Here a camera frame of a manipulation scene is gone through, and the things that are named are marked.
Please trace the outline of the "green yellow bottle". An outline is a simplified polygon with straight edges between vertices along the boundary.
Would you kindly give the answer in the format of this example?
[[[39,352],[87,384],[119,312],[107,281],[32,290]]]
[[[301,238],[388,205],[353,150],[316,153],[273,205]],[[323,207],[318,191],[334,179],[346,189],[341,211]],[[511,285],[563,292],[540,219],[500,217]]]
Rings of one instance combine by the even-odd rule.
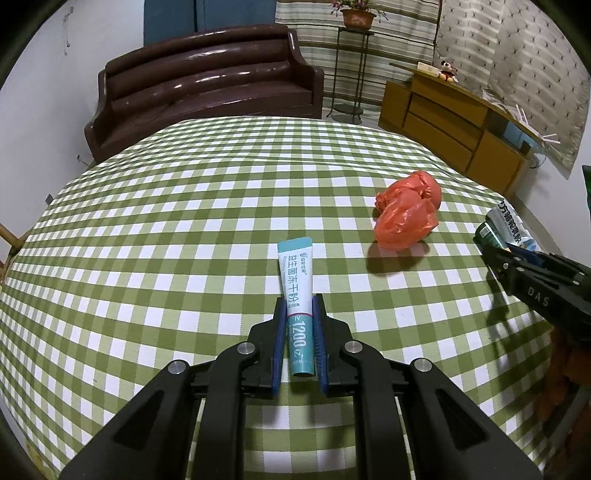
[[[475,231],[473,240],[480,248],[490,246],[493,248],[507,249],[507,243],[488,221],[484,221]]]

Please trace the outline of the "blue white snack bag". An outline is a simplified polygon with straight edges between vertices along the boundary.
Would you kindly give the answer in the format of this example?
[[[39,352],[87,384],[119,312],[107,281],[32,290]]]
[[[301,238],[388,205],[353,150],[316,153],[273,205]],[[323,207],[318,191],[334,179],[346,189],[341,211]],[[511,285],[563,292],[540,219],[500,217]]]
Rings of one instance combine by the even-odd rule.
[[[521,218],[506,200],[502,200],[486,214],[487,221],[494,226],[507,244],[528,251],[539,251],[540,247]]]

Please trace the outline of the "white teal toothpaste tube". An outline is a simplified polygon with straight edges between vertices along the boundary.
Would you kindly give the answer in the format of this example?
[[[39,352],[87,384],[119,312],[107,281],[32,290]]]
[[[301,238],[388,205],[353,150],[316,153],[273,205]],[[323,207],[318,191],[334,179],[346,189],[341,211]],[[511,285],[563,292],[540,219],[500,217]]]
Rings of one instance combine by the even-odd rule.
[[[313,376],[314,321],[312,320],[312,240],[290,239],[277,244],[280,281],[287,303],[287,342],[290,371]]]

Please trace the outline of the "orange plastic bag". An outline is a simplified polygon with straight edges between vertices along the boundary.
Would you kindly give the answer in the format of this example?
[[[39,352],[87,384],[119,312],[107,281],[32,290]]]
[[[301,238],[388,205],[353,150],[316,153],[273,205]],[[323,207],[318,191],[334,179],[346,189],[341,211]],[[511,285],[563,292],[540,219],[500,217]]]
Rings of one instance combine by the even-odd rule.
[[[375,238],[381,248],[405,250],[423,240],[438,224],[442,189],[425,171],[415,171],[377,193]]]

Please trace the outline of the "wooden TV cabinet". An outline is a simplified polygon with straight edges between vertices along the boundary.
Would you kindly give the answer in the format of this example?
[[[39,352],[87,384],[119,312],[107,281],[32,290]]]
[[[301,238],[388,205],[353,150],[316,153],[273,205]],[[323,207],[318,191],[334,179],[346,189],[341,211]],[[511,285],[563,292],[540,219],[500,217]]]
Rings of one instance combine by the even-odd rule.
[[[467,178],[512,197],[542,138],[505,109],[414,69],[386,83],[379,126],[420,143]]]

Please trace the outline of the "green checkered tablecloth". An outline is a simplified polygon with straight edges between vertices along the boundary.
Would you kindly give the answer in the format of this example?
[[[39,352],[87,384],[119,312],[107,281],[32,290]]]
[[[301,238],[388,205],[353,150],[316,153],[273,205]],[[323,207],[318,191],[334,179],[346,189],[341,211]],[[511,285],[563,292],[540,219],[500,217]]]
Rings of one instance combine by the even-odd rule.
[[[442,189],[412,247],[375,238],[377,193]],[[211,360],[280,296],[277,244],[310,237],[314,289],[386,357],[433,361],[537,465],[550,326],[495,282],[473,236],[501,196],[419,144],[273,117],[178,123],[65,186],[1,290],[1,398],[49,479],[169,361]]]

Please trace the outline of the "white wifi router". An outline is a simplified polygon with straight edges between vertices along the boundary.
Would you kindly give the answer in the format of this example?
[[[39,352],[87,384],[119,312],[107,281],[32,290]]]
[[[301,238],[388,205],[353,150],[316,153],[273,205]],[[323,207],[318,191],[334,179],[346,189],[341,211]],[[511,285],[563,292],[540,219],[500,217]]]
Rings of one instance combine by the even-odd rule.
[[[507,127],[512,125],[539,145],[561,144],[556,133],[542,134],[538,131],[519,103],[511,102],[491,88],[482,88],[481,97],[490,106],[491,113],[486,122],[494,133],[504,133]]]

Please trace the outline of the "mickey mouse plush toy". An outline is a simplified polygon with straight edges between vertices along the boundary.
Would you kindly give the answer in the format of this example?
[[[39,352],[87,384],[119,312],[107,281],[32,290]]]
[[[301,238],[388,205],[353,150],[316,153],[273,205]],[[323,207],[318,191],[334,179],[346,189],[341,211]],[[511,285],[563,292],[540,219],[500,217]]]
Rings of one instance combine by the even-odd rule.
[[[457,79],[458,69],[454,67],[450,62],[446,60],[441,61],[441,68],[438,74],[438,77],[441,80],[450,83],[458,83],[459,80]]]

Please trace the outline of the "flat box on cabinet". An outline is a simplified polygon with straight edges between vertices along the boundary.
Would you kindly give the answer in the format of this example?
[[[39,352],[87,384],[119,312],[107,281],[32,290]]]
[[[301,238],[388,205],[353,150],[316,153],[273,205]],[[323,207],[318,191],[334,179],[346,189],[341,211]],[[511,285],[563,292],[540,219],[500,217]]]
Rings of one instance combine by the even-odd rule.
[[[418,62],[417,63],[417,69],[419,71],[422,71],[426,74],[438,77],[441,73],[441,69],[437,66],[433,66],[424,62]]]

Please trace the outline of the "black metal plant stand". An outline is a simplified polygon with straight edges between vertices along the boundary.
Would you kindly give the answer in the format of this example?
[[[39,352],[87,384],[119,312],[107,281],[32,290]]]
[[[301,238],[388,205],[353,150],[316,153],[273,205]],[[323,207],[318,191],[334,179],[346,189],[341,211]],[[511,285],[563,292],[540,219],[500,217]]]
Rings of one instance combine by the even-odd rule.
[[[342,120],[348,119],[353,125],[360,125],[363,116],[363,85],[369,56],[370,30],[360,30],[341,26],[337,33],[334,68],[332,68],[331,106],[328,118],[338,114]],[[353,93],[339,97],[338,82],[352,87]]]

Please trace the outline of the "beige patterned curtain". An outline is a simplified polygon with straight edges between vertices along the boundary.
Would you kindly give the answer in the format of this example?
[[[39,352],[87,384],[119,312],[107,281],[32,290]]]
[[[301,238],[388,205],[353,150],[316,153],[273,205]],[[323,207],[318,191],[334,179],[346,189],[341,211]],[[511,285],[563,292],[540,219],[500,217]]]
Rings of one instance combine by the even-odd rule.
[[[481,95],[491,88],[525,109],[560,145],[542,152],[571,172],[590,106],[590,75],[554,21],[531,1],[445,1],[434,57]]]

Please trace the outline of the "green striped curtain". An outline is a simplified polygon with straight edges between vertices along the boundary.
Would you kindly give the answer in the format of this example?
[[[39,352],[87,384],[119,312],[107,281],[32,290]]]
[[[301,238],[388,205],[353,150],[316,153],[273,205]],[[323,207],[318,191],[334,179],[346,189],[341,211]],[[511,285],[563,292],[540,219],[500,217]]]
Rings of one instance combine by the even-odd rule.
[[[405,82],[418,62],[430,63],[434,57],[436,35],[441,19],[441,1],[373,1],[384,9],[388,19],[375,19],[370,31],[369,56],[363,85],[363,118],[376,119],[381,109],[386,83]],[[331,106],[332,68],[335,61],[338,28],[342,14],[332,14],[330,1],[278,1],[276,21],[297,31],[301,54],[312,66],[325,72],[322,116]],[[339,97],[353,88],[338,82]],[[335,120],[342,120],[338,114]]]

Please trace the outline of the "dark brown leather sofa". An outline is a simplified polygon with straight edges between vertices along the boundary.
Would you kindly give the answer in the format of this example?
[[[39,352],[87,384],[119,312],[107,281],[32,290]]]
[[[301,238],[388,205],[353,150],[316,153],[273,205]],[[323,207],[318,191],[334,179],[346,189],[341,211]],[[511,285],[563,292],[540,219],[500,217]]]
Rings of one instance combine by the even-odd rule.
[[[175,123],[222,116],[318,119],[322,68],[273,23],[166,39],[109,61],[84,134],[96,163]]]

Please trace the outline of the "potted plant orange pot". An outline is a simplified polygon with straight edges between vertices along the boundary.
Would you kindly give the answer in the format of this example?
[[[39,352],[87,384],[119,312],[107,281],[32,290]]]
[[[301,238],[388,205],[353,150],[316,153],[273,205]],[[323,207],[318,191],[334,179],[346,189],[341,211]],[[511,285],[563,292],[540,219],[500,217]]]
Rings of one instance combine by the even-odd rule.
[[[332,1],[332,14],[342,14],[346,28],[360,31],[370,31],[375,19],[388,19],[386,11],[370,0]]]

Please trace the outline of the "blue curtain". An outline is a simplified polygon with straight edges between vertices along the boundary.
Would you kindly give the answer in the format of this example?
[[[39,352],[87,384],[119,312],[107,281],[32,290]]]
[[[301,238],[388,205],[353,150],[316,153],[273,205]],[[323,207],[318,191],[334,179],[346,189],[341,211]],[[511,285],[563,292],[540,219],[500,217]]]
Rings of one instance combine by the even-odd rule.
[[[276,22],[276,0],[145,0],[143,43]]]

